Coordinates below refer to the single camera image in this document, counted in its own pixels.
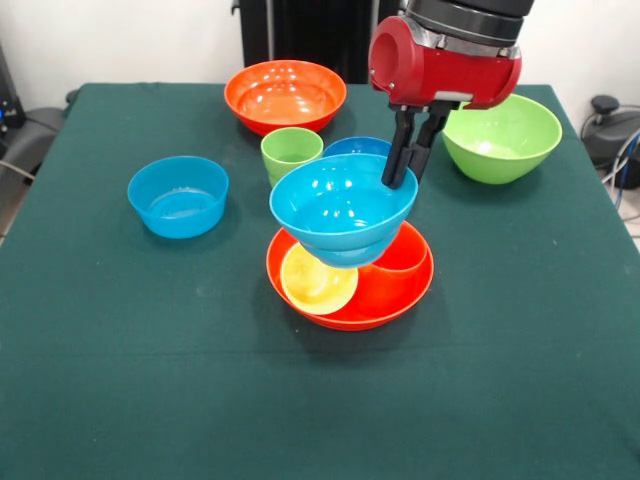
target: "white wall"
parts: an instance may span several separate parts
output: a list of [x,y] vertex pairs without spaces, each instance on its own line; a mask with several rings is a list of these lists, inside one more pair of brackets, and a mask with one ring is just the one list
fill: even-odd
[[[231,0],[0,0],[0,41],[27,107],[88,81],[225,82],[242,67]],[[574,125],[597,93],[640,104],[638,0],[536,0],[521,83],[550,83]]]
[[638,0],[536,0],[520,35],[520,83],[550,83],[575,127],[599,93],[640,104]]
[[0,0],[0,42],[26,107],[85,82],[221,82],[242,68],[231,0]]

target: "plastic cup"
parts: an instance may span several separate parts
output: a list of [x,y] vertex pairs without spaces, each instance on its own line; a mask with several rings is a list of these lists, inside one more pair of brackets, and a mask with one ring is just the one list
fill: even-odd
[[320,135],[306,128],[286,127],[268,134],[260,149],[271,187],[291,170],[320,158],[323,148]]

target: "light blue bowl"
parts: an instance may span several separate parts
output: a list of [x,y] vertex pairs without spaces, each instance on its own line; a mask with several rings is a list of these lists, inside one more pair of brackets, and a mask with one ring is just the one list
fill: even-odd
[[324,151],[324,157],[345,155],[348,153],[370,153],[388,157],[391,144],[385,140],[373,137],[347,137],[333,142]]
[[391,244],[418,193],[411,171],[400,188],[383,185],[385,163],[379,155],[351,154],[296,168],[271,191],[271,212],[327,265],[368,265]]
[[153,233],[191,238],[222,218],[229,176],[213,160],[169,157],[153,162],[129,182],[129,202]]

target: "orange bowl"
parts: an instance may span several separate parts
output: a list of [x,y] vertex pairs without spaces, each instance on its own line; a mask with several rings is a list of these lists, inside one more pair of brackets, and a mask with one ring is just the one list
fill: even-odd
[[322,130],[347,98],[347,86],[326,67],[300,60],[273,60],[238,72],[224,99],[258,135],[282,127]]
[[[403,230],[417,232],[408,222],[404,222]],[[289,249],[296,240],[284,229],[280,229],[271,240],[267,250],[267,275],[275,291],[291,308],[309,320],[323,327],[343,331],[360,331],[376,328],[400,317],[427,293],[433,280],[433,257],[427,244],[427,255],[412,275],[411,281],[402,279],[396,288],[398,295],[390,297],[385,289],[390,288],[388,282],[379,282],[379,270],[363,267],[359,269],[358,288],[347,305],[329,315],[313,315],[297,309],[287,298],[280,280],[280,266]]]

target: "bowl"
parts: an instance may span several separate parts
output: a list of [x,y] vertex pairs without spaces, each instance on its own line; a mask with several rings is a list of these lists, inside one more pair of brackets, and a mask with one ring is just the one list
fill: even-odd
[[386,140],[373,137],[347,137],[333,142],[324,151],[324,157],[344,155],[346,153],[370,153],[388,157],[391,144]]
[[301,311],[287,298],[282,288],[280,266],[287,251],[296,243],[286,230],[280,229],[273,237],[267,251],[267,275],[280,297],[294,310],[326,328],[342,331],[360,331],[380,327],[389,323],[414,307],[427,293],[433,280],[434,266],[427,245],[427,256],[420,263],[412,281],[406,282],[395,299],[379,297],[378,278],[366,269],[359,270],[358,287],[353,298],[340,310],[329,315],[313,315]]
[[142,168],[129,182],[129,202],[153,233],[191,238],[224,214],[229,177],[213,160],[169,157]]
[[322,130],[347,97],[347,86],[326,67],[300,60],[251,65],[227,83],[224,98],[258,135],[282,127]]
[[292,170],[271,191],[276,220],[323,263],[368,265],[382,256],[409,214],[418,181],[408,171],[399,188],[382,181],[386,158],[351,154]]
[[510,95],[489,110],[452,112],[443,133],[449,154],[465,175],[497,185],[540,165],[560,143],[562,126],[543,105]]
[[329,267],[296,243],[282,260],[280,280],[298,310],[325,315],[349,303],[358,286],[358,269]]

